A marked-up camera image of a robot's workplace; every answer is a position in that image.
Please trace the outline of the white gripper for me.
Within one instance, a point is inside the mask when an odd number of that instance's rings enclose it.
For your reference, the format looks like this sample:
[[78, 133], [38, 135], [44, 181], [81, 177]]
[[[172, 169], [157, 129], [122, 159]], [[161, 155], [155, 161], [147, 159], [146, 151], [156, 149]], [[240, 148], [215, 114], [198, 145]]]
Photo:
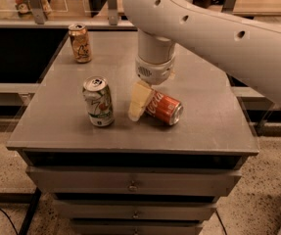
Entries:
[[137, 81], [132, 88], [128, 110], [128, 116], [132, 121], [138, 121], [151, 102], [154, 91], [150, 85], [160, 85], [168, 80], [173, 74], [174, 63], [174, 57], [161, 64], [150, 64], [140, 57], [135, 59], [136, 74], [141, 80]]

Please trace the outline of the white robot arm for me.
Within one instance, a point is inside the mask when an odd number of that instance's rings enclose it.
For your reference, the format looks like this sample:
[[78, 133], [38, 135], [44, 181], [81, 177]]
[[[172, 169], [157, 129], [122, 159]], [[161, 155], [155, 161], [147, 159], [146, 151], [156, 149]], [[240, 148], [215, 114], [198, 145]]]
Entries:
[[191, 0], [122, 0], [138, 28], [136, 72], [151, 85], [169, 77], [181, 45], [281, 108], [281, 27], [195, 6]]

